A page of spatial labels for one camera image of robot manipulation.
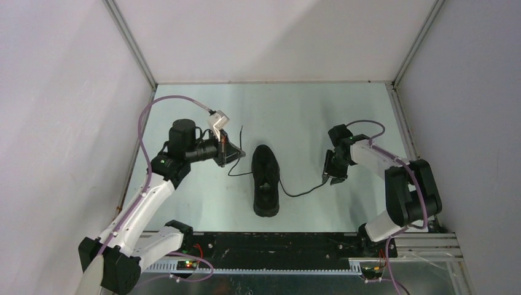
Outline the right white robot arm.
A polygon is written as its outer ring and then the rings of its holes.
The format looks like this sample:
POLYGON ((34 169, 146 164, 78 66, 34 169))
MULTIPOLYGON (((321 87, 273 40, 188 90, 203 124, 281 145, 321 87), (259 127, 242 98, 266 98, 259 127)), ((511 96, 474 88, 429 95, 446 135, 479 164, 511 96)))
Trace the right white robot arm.
POLYGON ((442 202, 430 164, 407 160, 375 143, 373 136, 353 134, 346 124, 328 131, 333 148, 327 150, 323 181, 331 185, 348 178, 348 168, 361 165, 385 183, 385 209, 358 230, 358 251, 375 256, 382 241, 408 229, 425 230, 428 219, 442 211, 442 202))

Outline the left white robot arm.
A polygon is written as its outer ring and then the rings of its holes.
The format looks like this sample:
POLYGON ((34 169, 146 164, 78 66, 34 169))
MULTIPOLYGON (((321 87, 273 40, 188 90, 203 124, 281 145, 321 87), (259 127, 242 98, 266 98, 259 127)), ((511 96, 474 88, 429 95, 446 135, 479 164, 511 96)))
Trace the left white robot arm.
POLYGON ((128 294, 152 264, 176 252, 193 251, 193 228, 178 221, 166 223, 142 240, 141 234, 164 201, 174 194, 190 173, 192 163, 213 160, 224 167, 246 154, 230 142, 222 123, 211 126, 209 137, 198 137, 190 119, 172 123, 163 148, 147 163, 146 178, 131 204, 95 239, 84 238, 79 247, 83 277, 76 294, 99 294, 108 289, 128 294))

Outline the black shoe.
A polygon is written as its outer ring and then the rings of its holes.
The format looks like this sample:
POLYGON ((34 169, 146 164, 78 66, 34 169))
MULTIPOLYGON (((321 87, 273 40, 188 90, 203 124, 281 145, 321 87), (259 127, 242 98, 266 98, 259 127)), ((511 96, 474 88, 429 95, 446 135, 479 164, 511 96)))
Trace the black shoe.
POLYGON ((253 208, 256 215, 271 218, 280 209, 280 167, 273 151, 260 144, 252 156, 251 172, 254 180, 253 208))

